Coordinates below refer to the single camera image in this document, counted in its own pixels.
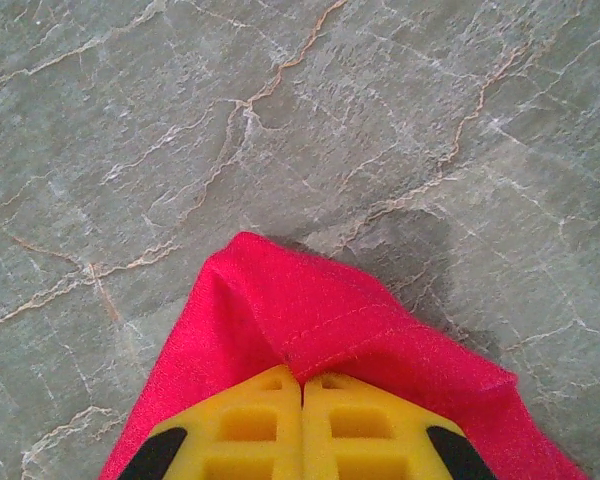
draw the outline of stone floor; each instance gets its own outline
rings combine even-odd
[[[375,274],[600,479],[600,0],[0,0],[0,479],[95,478],[204,259]]]

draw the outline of yellow plastic object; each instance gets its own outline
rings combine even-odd
[[[452,480],[426,429],[463,435],[440,415],[329,373],[305,385],[302,421],[306,480]]]
[[[300,480],[302,393],[279,366],[160,423],[187,431],[164,480]]]
[[[165,480],[452,480],[427,437],[453,422],[354,378],[324,374],[304,395],[275,367],[151,433],[186,430]]]

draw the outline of rectangular hole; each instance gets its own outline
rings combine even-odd
[[[275,442],[275,412],[262,408],[235,408],[222,415],[218,440],[229,442]]]
[[[389,419],[380,409],[340,407],[329,416],[333,438],[392,438]]]
[[[271,480],[273,459],[213,458],[204,468],[204,480]]]
[[[398,457],[339,457],[338,480],[408,480],[404,459]]]

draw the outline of red fabric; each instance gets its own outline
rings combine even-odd
[[[454,420],[500,480],[585,479],[533,424],[516,377],[422,325],[374,278],[241,233],[202,268],[101,480],[152,427],[265,369],[329,369]]]

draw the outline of black corner piece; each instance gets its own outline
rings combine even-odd
[[[147,439],[118,480],[162,480],[186,436],[176,427]]]
[[[497,480],[480,454],[462,435],[443,427],[429,427],[427,435],[453,480]]]

